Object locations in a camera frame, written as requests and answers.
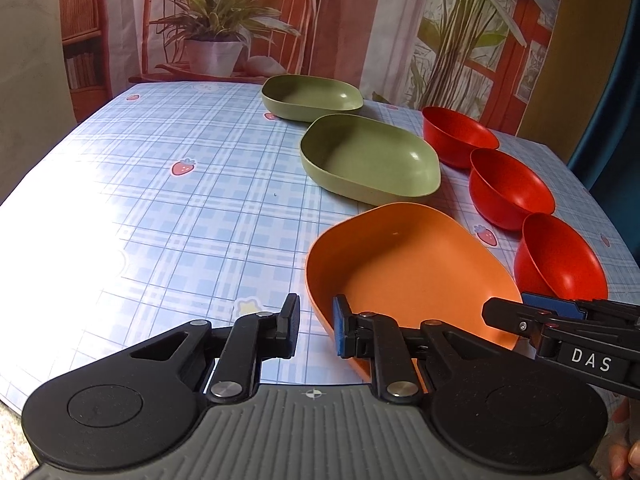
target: wooden chair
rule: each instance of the wooden chair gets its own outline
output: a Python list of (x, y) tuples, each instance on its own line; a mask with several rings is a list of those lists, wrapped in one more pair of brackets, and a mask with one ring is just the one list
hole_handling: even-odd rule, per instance
[[(268, 6), (281, 10), (280, 19), (289, 23), (300, 32), (299, 37), (283, 32), (270, 32), (271, 40), (253, 39), (248, 56), (270, 56), (279, 62), (288, 73), (300, 73), (305, 47), (312, 41), (316, 18), (316, 0), (264, 0)], [(171, 16), (180, 9), (174, 0), (145, 0), (142, 27), (142, 72), (129, 78), (130, 82), (155, 81), (235, 81), (261, 83), (265, 78), (250, 77), (234, 72), (229, 78), (196, 74), (191, 72), (186, 59), (184, 42), (177, 41), (164, 46), (168, 31), (159, 33), (161, 26), (150, 22)]]

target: finger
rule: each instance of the finger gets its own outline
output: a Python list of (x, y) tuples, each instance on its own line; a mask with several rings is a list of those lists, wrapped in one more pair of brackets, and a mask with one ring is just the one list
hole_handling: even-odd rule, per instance
[(622, 404), (620, 404), (613, 415), (611, 416), (611, 420), (616, 424), (620, 424), (629, 418), (629, 399), (625, 399)]
[(631, 447), (628, 455), (629, 465), (634, 469), (640, 469), (640, 442), (636, 442)]
[(609, 468), (613, 480), (624, 478), (628, 469), (627, 457), (629, 454), (629, 448), (623, 444), (613, 444), (609, 448)]

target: human hand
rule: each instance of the human hand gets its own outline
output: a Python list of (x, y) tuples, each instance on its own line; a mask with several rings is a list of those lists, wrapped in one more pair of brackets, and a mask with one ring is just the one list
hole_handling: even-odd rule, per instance
[[(629, 420), (628, 399), (613, 413), (612, 420), (616, 424)], [(629, 443), (625, 433), (617, 435), (609, 447), (610, 478), (622, 480), (628, 475), (633, 480), (640, 480), (640, 440)]]

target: red bowl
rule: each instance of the red bowl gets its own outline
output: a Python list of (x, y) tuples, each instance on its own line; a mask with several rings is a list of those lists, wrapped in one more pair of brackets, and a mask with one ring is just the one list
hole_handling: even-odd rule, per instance
[(527, 217), (513, 263), (521, 292), (562, 300), (606, 300), (607, 279), (586, 241), (561, 219), (544, 213)]
[(466, 170), (471, 167), (469, 156), (476, 148), (495, 150), (500, 142), (482, 124), (448, 108), (427, 106), (422, 109), (424, 118), (422, 136), (441, 162)]
[(556, 210), (554, 196), (540, 177), (497, 150), (479, 148), (471, 153), (469, 194), (483, 218), (507, 231), (522, 229), (532, 213)]

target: square bowl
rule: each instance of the square bowl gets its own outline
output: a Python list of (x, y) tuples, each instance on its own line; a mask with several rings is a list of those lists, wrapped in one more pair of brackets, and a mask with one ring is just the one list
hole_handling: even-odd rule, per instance
[(364, 106), (362, 94), (355, 86), (309, 75), (270, 77), (262, 85), (261, 95), (272, 114), (305, 123), (329, 114), (355, 114)]
[(438, 155), (428, 143), (360, 116), (319, 118), (300, 140), (300, 158), (318, 186), (367, 204), (421, 202), (440, 187)]
[[(453, 218), (428, 206), (389, 204), (331, 227), (311, 247), (305, 279), (332, 337), (332, 299), (344, 294), (354, 313), (385, 314), (399, 326), (439, 319), (508, 349), (518, 339), (482, 320), (489, 298), (521, 301), (510, 274)], [(350, 362), (369, 379), (368, 362)]]

